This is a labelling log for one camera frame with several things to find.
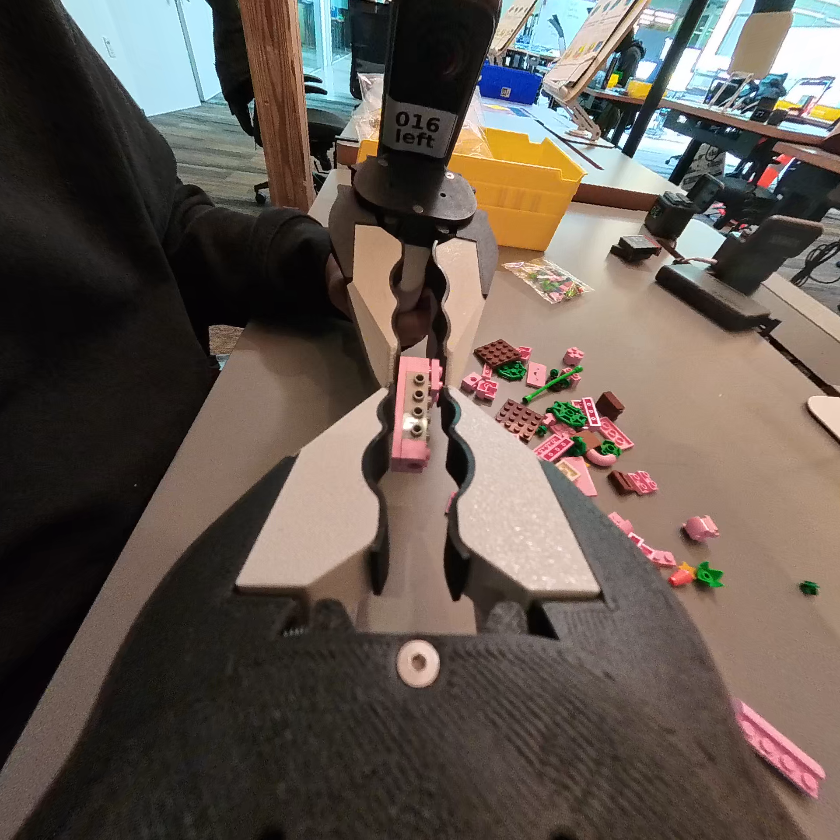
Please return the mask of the person's left forearm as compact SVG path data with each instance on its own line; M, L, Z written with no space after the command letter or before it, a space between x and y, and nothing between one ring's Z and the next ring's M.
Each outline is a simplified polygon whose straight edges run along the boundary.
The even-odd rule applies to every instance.
M203 340L217 325L344 318L329 294L329 233L297 209L248 215L177 182L163 248L186 315Z

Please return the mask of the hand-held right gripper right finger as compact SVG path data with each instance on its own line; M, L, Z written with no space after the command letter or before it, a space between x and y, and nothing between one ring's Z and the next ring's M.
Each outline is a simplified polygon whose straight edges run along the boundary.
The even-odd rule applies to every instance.
M499 602L525 610L602 595L563 500L574 486L466 396L439 395L449 504L444 577L453 601L488 616Z

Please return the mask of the clear plastic packet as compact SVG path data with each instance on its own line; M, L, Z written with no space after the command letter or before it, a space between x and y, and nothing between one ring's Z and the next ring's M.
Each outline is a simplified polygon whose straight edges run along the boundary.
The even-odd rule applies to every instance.
M508 262L503 268L553 305L572 301L593 291L569 271L543 257Z

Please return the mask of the wooden pillar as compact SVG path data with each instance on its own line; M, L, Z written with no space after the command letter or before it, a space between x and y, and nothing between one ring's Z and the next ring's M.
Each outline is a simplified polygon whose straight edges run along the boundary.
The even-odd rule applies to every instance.
M239 8L270 199L276 206L305 212L314 191L298 4L240 1Z

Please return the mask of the black office chair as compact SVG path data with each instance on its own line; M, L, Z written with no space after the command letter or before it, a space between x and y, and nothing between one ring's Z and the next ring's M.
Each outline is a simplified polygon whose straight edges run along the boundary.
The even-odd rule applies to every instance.
M326 96L327 91L322 87L322 79L317 76L304 73L304 91L307 94L314 94L319 96ZM253 122L253 137L255 143L262 148L261 134L259 129L259 117L256 108L256 102L253 106L252 112ZM341 135L346 122L336 113L313 108L308 106L308 135L309 135L309 150L311 157L311 177L313 189L317 195L331 170L333 163L331 162L330 154L334 151L334 145L338 137ZM255 184L255 202L258 205L265 205L269 195L268 181Z

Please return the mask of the tan book stand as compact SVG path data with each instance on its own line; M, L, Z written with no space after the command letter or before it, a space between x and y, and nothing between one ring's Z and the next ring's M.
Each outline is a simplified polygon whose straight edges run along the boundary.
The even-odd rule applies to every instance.
M581 29L542 79L542 92L566 111L573 123L565 137L596 143L601 130L583 110L579 96L595 73L616 52L624 36L635 26L649 1L599 1Z

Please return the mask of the small blue storage bin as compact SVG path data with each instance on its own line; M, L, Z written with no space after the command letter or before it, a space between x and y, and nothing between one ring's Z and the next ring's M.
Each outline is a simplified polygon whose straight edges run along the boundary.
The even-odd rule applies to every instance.
M517 104L534 104L543 84L538 72L499 66L485 61L479 75L479 94L483 98Z

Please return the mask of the person's left hand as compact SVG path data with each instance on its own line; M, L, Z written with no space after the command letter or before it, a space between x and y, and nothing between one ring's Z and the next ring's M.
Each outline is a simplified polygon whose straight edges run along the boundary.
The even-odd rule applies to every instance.
M424 289L413 308L399 311L395 315L395 336L400 345L400 352L408 350L422 342L433 329L438 313L438 302L429 289Z

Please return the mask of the grey studded toy brick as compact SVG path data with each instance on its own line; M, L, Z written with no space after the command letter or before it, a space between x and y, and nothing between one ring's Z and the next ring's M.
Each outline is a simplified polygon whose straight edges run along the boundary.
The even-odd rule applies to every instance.
M407 370L403 395L403 440L427 441L431 405L431 378L428 371Z

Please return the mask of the black cube device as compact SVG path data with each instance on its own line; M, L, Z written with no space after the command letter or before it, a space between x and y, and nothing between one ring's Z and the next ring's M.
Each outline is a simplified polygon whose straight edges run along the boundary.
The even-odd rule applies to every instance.
M689 221L703 214L717 201L724 189L721 178L702 174L687 194L665 192L658 196L648 211L644 227L656 240L676 242Z

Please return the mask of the long green toy stem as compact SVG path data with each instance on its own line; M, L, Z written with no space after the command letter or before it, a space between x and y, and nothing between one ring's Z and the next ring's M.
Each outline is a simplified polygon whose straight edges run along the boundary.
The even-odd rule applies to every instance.
M546 393L546 392L556 391L557 389L560 388L561 384L568 382L571 378L573 378L576 375L582 373L583 369L584 368L583 368L582 365L576 365L576 366L568 369L567 371L564 371L564 372L560 373L559 375L554 377L552 380L547 381L547 383L545 385L542 385L542 386L536 388L531 393L524 395L521 399L521 404L522 405L529 405L541 394Z

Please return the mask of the white book stand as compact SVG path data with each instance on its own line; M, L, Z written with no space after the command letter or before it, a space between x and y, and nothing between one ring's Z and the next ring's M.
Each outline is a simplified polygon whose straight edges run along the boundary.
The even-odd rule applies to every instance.
M839 396L829 395L814 395L805 402L807 412L838 443L840 440L839 404Z

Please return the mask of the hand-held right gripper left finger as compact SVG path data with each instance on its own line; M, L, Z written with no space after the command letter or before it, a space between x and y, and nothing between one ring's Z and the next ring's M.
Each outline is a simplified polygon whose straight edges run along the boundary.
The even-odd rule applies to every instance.
M386 503L394 391L381 388L280 464L285 475L238 574L239 592L310 606L380 595L390 564Z

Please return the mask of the small black box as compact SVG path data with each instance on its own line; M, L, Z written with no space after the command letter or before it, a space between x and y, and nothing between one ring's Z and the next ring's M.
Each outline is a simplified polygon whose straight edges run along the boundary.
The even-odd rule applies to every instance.
M622 236L610 248L610 254L628 265L641 263L662 252L662 245L654 238L642 234Z

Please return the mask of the pink and grey brick assembly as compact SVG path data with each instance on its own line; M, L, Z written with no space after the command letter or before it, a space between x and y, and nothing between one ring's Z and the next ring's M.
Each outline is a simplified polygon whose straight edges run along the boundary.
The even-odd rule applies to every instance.
M428 358L403 356L399 360L395 381L394 428L392 433L391 468L393 471L417 474L425 470L429 458L429 436L432 422L431 405L427 441L410 441L402 438L404 380L407 370L428 371Z

